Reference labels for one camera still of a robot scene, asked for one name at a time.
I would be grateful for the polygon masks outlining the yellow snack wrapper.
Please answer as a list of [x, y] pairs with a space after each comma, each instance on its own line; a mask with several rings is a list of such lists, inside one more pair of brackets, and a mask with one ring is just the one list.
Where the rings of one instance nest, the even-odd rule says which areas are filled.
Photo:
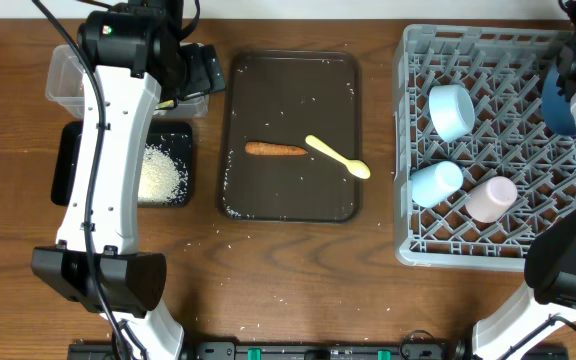
[[175, 107], [176, 107], [176, 101], [175, 100], [168, 100], [168, 101], [159, 103], [157, 106], [157, 109], [158, 110], [166, 110], [166, 109], [171, 109], [171, 108], [175, 108]]

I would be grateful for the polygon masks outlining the dark blue bowl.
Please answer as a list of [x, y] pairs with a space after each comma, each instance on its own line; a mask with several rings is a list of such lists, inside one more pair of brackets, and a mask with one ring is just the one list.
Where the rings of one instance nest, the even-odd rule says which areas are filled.
[[559, 94], [557, 80], [559, 73], [554, 64], [547, 72], [542, 88], [542, 114], [546, 126], [554, 133], [575, 137], [576, 125], [570, 104]]

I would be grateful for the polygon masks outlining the orange carrot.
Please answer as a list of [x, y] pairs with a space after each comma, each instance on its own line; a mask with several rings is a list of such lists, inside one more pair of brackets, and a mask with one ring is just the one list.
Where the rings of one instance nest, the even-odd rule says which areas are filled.
[[248, 142], [245, 145], [245, 151], [256, 156], [302, 156], [307, 154], [307, 151], [302, 147], [257, 141]]

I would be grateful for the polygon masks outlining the light blue small bowl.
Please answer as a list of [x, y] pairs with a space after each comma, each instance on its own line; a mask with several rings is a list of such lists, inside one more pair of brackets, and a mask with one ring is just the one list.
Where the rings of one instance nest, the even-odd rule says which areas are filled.
[[474, 105], [469, 92], [460, 85], [440, 85], [430, 90], [429, 114], [438, 136], [453, 142], [472, 132]]

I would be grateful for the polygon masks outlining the pink plastic cup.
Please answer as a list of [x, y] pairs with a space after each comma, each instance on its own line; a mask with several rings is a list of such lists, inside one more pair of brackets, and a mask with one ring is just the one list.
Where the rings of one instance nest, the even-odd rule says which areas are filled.
[[469, 215], [482, 223], [499, 220], [518, 198], [516, 185], [503, 176], [496, 176], [475, 187], [469, 194], [465, 208]]

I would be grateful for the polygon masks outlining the yellow plastic spoon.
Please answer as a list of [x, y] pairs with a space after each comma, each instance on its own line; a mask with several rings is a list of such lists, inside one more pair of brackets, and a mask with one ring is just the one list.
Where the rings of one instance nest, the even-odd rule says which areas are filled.
[[310, 147], [344, 165], [351, 175], [363, 180], [370, 178], [371, 171], [364, 162], [360, 160], [347, 159], [314, 135], [307, 135], [305, 142]]

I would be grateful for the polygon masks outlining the light blue plastic cup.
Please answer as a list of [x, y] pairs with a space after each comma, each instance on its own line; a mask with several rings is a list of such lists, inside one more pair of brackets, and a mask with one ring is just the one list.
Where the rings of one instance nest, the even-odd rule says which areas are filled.
[[419, 206], [432, 208], [457, 192], [464, 176], [457, 164], [442, 161], [414, 172], [410, 180], [412, 200]]

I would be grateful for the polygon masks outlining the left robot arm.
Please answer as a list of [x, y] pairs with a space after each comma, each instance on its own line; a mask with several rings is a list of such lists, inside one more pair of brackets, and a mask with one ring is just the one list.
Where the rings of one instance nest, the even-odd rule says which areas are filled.
[[77, 166], [53, 245], [32, 254], [33, 273], [65, 299], [102, 315], [115, 359], [178, 359], [184, 331], [164, 299], [164, 255], [140, 248], [138, 188], [156, 111], [220, 92], [211, 45], [190, 41], [172, 0], [100, 3], [66, 41], [85, 73]]

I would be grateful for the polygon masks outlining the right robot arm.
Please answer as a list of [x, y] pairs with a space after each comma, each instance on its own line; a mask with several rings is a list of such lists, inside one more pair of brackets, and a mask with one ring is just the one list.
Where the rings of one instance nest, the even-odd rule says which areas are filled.
[[[556, 65], [560, 95], [576, 126], [576, 1], [561, 3], [574, 25]], [[531, 245], [520, 288], [460, 339], [452, 359], [521, 359], [562, 326], [576, 332], [576, 196], [574, 209]]]

